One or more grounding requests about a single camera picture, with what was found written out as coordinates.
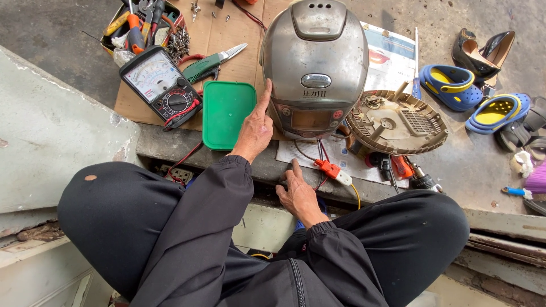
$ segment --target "power strip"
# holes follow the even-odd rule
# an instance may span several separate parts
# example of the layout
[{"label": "power strip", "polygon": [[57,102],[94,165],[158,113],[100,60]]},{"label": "power strip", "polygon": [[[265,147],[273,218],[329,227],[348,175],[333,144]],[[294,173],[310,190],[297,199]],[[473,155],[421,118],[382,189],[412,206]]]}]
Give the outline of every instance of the power strip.
[{"label": "power strip", "polygon": [[[167,166],[165,164],[161,165],[161,168],[159,169],[160,172],[167,173],[169,171],[170,166]],[[188,182],[193,178],[193,173],[189,170],[181,169],[181,168],[173,168],[171,170],[171,174],[175,178],[180,178],[184,184],[188,184]],[[173,180],[171,176],[167,175],[167,179]]]}]

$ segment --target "black jacket sleeve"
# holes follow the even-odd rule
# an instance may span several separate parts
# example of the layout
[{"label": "black jacket sleeve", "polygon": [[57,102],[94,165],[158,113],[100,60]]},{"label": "black jacket sleeve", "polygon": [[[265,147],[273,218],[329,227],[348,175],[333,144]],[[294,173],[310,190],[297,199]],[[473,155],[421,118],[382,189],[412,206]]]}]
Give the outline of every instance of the black jacket sleeve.
[{"label": "black jacket sleeve", "polygon": [[254,188],[250,164],[227,156],[184,193],[163,228],[131,307],[214,306],[226,251]]},{"label": "black jacket sleeve", "polygon": [[307,231],[309,266],[344,306],[388,307],[362,242],[331,221]]}]

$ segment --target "rice cooker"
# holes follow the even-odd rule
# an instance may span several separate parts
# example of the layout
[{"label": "rice cooker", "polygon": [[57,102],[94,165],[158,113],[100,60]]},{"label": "rice cooker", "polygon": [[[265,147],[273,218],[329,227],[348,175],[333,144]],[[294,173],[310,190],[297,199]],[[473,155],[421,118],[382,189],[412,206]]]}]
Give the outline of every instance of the rice cooker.
[{"label": "rice cooker", "polygon": [[332,134],[359,99],[368,44],[357,17],[334,0],[292,2],[278,14],[260,50],[273,91],[269,113],[291,139]]}]

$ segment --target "yellow insole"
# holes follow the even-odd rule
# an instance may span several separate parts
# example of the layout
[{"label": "yellow insole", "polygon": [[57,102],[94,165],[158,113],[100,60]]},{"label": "yellow insole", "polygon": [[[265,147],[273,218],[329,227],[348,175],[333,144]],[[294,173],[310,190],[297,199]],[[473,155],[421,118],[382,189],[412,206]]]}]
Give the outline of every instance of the yellow insole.
[{"label": "yellow insole", "polygon": [[492,125],[503,120],[512,108],[514,103],[511,101],[497,100],[483,109],[478,115],[476,115],[476,121],[485,125]]},{"label": "yellow insole", "polygon": [[438,68],[431,68],[430,69],[430,75],[443,83],[455,83],[453,80],[451,80],[448,76],[446,76],[444,73],[442,73]]}]

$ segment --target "zipper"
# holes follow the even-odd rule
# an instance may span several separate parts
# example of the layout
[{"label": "zipper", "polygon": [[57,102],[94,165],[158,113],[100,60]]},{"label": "zipper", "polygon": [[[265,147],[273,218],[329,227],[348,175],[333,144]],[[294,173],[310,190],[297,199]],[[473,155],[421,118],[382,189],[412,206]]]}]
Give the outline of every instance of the zipper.
[{"label": "zipper", "polygon": [[296,292],[298,293],[298,307],[305,307],[305,296],[304,296],[304,286],[301,282],[300,269],[296,264],[296,261],[292,258],[288,258],[290,265],[292,266],[292,271],[294,272],[294,279],[296,279]]}]

